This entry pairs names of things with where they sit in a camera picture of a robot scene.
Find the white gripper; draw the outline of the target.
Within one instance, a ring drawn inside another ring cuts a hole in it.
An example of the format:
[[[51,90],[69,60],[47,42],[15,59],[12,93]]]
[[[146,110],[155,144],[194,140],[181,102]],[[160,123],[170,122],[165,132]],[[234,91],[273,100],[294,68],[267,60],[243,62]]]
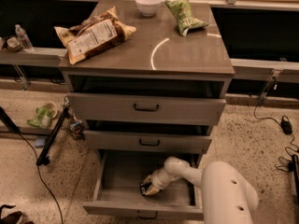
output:
[[[144,187],[144,196],[152,196],[160,192],[160,190],[168,187],[172,182],[178,181],[181,176],[168,173],[164,168],[158,169],[148,175],[143,181],[143,185],[152,184]]]

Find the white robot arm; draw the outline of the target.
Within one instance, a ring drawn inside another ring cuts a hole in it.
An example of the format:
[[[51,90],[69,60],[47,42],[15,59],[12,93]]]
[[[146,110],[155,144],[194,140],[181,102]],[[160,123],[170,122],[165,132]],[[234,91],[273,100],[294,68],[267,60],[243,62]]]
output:
[[[213,161],[200,170],[187,161],[169,157],[162,168],[144,179],[140,191],[143,196],[151,196],[180,179],[201,190],[205,224],[253,224],[251,214],[259,204],[257,191],[223,161]]]

